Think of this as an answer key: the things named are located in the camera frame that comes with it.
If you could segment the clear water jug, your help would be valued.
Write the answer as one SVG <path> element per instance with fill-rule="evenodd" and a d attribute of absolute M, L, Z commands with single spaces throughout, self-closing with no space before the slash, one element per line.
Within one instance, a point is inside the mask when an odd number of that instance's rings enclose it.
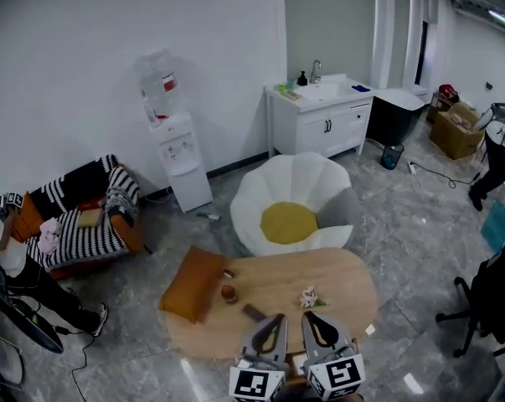
<path fill-rule="evenodd" d="M 180 110 L 180 91 L 167 49 L 144 55 L 138 61 L 139 87 L 152 122 L 168 119 Z"/>

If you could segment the black mesh wastebasket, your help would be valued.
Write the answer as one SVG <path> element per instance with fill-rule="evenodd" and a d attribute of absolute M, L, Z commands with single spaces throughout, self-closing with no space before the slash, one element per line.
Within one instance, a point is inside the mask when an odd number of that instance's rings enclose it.
<path fill-rule="evenodd" d="M 381 166 L 387 170 L 395 170 L 404 150 L 405 148 L 402 144 L 394 146 L 385 145 L 380 159 Z"/>

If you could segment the white flower-shaped chair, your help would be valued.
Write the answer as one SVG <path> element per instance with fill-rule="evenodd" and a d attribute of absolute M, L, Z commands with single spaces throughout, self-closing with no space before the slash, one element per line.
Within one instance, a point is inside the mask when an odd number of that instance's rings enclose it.
<path fill-rule="evenodd" d="M 316 152 L 277 155 L 247 173 L 230 204 L 252 256 L 342 248 L 363 211 L 344 167 Z"/>

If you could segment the pink artificial flower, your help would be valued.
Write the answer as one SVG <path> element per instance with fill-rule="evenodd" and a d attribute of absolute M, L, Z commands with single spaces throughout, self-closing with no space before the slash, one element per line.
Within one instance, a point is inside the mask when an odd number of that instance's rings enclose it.
<path fill-rule="evenodd" d="M 302 309 L 324 307 L 327 305 L 327 303 L 318 296 L 315 285 L 309 286 L 301 292 L 299 303 Z"/>

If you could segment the white sink cabinet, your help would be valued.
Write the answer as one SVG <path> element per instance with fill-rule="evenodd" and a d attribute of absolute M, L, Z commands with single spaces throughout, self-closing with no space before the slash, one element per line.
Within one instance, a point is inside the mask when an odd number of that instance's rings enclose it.
<path fill-rule="evenodd" d="M 369 92 L 358 92 L 363 85 Z M 376 89 L 345 74 L 324 75 L 316 84 L 279 93 L 264 88 L 268 153 L 317 152 L 332 157 L 349 149 L 361 153 Z"/>

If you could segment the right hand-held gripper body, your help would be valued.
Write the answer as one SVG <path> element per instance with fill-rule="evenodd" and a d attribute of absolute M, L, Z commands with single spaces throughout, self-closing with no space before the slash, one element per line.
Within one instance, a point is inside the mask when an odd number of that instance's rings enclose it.
<path fill-rule="evenodd" d="M 303 364 L 308 383 L 322 402 L 333 402 L 355 394 L 365 381 L 363 356 L 353 340 L 333 348 L 314 350 Z"/>

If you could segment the red book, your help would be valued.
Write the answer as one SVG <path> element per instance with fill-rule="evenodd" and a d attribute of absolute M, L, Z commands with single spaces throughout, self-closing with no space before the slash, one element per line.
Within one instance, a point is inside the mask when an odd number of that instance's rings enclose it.
<path fill-rule="evenodd" d="M 100 209 L 105 205 L 105 203 L 106 196 L 101 196 L 82 202 L 77 206 L 77 209 L 81 212 L 92 209 Z"/>

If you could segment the dark blue box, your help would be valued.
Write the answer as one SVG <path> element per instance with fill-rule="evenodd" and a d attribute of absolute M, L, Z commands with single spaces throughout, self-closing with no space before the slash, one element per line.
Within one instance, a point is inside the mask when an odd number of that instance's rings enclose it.
<path fill-rule="evenodd" d="M 247 303 L 243 306 L 242 312 L 256 323 L 264 321 L 268 316 L 260 311 L 257 307 Z"/>

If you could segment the wooden coffee table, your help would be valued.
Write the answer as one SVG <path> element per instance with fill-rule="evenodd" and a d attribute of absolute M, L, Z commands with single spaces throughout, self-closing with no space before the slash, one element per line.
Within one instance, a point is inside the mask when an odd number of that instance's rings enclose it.
<path fill-rule="evenodd" d="M 283 313 L 288 321 L 287 351 L 303 351 L 299 302 L 301 292 L 313 286 L 324 306 L 317 312 L 342 323 L 352 337 L 361 338 L 374 322 L 378 296 L 368 267 L 354 253 L 339 248 L 233 260 L 233 280 L 223 279 L 238 295 L 234 305 L 215 294 L 206 318 L 192 324 L 172 313 L 165 316 L 172 348 L 189 357 L 234 358 L 242 338 L 254 322 L 242 309 L 250 304 L 266 316 Z"/>

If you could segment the black office chair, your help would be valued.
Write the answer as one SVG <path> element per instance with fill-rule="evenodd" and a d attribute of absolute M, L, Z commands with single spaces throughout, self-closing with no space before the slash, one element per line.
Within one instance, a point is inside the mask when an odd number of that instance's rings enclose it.
<path fill-rule="evenodd" d="M 460 358 L 466 354 L 475 332 L 482 337 L 492 335 L 498 343 L 505 343 L 505 245 L 491 259 L 480 264 L 470 284 L 458 276 L 454 285 L 462 289 L 467 309 L 452 314 L 440 312 L 435 316 L 437 322 L 469 320 L 464 345 L 456 349 L 453 356 Z"/>

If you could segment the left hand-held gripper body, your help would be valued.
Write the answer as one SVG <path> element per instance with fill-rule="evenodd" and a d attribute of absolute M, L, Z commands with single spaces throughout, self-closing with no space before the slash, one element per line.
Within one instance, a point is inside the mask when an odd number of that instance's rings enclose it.
<path fill-rule="evenodd" d="M 286 383 L 289 364 L 286 343 L 278 341 L 270 352 L 243 343 L 237 364 L 230 368 L 229 396 L 235 402 L 275 402 Z"/>

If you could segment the beige box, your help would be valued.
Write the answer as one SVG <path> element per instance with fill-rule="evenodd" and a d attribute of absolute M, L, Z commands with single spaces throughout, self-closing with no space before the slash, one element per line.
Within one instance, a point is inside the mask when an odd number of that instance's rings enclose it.
<path fill-rule="evenodd" d="M 84 210 L 80 213 L 77 226 L 80 229 L 97 227 L 103 219 L 103 214 L 102 208 Z"/>

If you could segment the black ironing board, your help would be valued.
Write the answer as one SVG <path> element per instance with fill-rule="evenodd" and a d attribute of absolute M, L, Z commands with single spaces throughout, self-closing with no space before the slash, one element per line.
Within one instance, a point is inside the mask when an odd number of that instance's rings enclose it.
<path fill-rule="evenodd" d="M 64 351 L 62 342 L 43 317 L 21 299 L 11 297 L 8 292 L 6 275 L 0 269 L 0 311 L 27 337 L 52 353 Z"/>

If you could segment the red bag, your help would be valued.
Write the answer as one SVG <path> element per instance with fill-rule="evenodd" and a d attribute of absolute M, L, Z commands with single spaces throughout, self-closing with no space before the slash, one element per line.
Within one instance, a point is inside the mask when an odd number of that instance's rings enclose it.
<path fill-rule="evenodd" d="M 450 84 L 440 85 L 438 91 L 445 101 L 455 104 L 460 100 L 458 92 Z"/>

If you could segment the large cardboard box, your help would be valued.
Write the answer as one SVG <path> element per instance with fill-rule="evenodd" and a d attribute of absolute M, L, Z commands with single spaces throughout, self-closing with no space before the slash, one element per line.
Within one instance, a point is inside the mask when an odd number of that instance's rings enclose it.
<path fill-rule="evenodd" d="M 459 101 L 448 111 L 439 111 L 430 130 L 430 139 L 451 159 L 472 155 L 480 145 L 483 130 L 476 130 L 479 115 Z"/>

